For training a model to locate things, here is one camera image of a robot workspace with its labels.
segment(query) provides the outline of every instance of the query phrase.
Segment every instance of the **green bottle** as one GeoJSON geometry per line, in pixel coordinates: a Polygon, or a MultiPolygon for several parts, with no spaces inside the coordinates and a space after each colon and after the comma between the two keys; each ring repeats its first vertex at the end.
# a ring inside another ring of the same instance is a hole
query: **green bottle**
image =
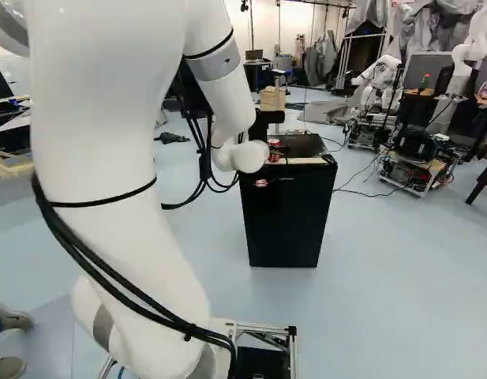
{"type": "Polygon", "coordinates": [[[431,79],[431,74],[430,73],[427,73],[426,75],[424,75],[424,77],[422,78],[420,84],[418,85],[418,94],[419,95],[426,88],[429,88],[428,85],[429,85],[429,80],[430,79],[431,79]]]}

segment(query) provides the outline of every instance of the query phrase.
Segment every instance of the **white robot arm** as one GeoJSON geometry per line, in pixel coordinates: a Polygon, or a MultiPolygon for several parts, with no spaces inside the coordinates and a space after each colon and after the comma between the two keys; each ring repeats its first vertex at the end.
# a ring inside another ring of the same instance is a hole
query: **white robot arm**
{"type": "Polygon", "coordinates": [[[455,77],[471,75],[471,67],[465,61],[476,62],[487,56],[487,0],[471,18],[470,34],[465,43],[454,47],[451,56],[455,63],[455,77]]]}
{"type": "Polygon", "coordinates": [[[391,55],[382,55],[361,75],[352,79],[353,85],[365,84],[361,97],[362,108],[367,108],[372,105],[369,103],[369,100],[376,89],[384,91],[391,87],[392,78],[400,63],[400,60],[391,55]]]}
{"type": "MultiPolygon", "coordinates": [[[[255,119],[223,0],[35,0],[26,2],[26,18],[36,190],[41,184],[62,222],[113,270],[174,315],[210,328],[206,294],[152,187],[152,131],[184,54],[215,112],[219,165],[256,171],[268,156],[265,144],[252,141],[223,146],[255,119]]],[[[131,310],[94,276],[77,282],[73,309],[99,344],[144,379],[187,378],[207,349],[131,310]]],[[[210,373],[227,377],[227,368],[216,363],[210,373]]]]}

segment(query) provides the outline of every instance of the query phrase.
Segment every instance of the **black pedestal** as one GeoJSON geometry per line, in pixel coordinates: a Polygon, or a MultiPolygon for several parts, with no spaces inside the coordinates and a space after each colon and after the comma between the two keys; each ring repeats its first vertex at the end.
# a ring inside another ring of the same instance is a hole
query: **black pedestal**
{"type": "Polygon", "coordinates": [[[326,158],[302,164],[289,159],[240,174],[251,266],[317,266],[338,170],[334,158],[326,158]],[[256,185],[261,179],[266,186],[256,185]]]}

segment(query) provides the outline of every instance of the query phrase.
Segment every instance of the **black strap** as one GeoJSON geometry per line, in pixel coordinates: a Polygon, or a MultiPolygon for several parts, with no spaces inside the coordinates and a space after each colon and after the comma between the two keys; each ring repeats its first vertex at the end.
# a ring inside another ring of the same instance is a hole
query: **black strap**
{"type": "Polygon", "coordinates": [[[87,208],[96,207],[98,205],[105,205],[110,203],[115,203],[120,200],[125,200],[129,197],[133,197],[139,193],[142,193],[152,187],[157,181],[157,177],[154,177],[151,182],[145,184],[143,187],[135,189],[134,191],[124,193],[122,195],[108,197],[107,199],[94,200],[94,201],[83,201],[80,203],[62,203],[58,201],[49,201],[50,205],[54,208],[87,208]]]}
{"type": "Polygon", "coordinates": [[[189,324],[189,326],[185,329],[185,337],[183,340],[185,342],[189,342],[191,338],[193,338],[194,333],[196,330],[199,329],[196,324],[189,324]]]}
{"type": "Polygon", "coordinates": [[[204,53],[199,53],[195,55],[185,55],[185,59],[199,59],[211,54],[214,51],[217,51],[227,43],[227,41],[233,36],[233,33],[234,33],[234,29],[231,29],[229,35],[226,38],[224,38],[221,43],[216,44],[214,47],[212,47],[209,50],[206,50],[204,53]]]}

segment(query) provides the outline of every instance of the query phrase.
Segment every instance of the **person's foot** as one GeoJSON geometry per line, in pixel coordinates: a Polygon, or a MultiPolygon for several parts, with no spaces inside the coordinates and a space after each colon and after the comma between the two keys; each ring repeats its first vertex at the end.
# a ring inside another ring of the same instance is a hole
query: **person's foot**
{"type": "Polygon", "coordinates": [[[23,314],[9,312],[0,307],[0,321],[3,325],[3,331],[9,329],[28,330],[32,328],[32,321],[23,314]]]}
{"type": "Polygon", "coordinates": [[[22,359],[7,357],[0,359],[0,379],[17,379],[25,371],[22,359]]]}

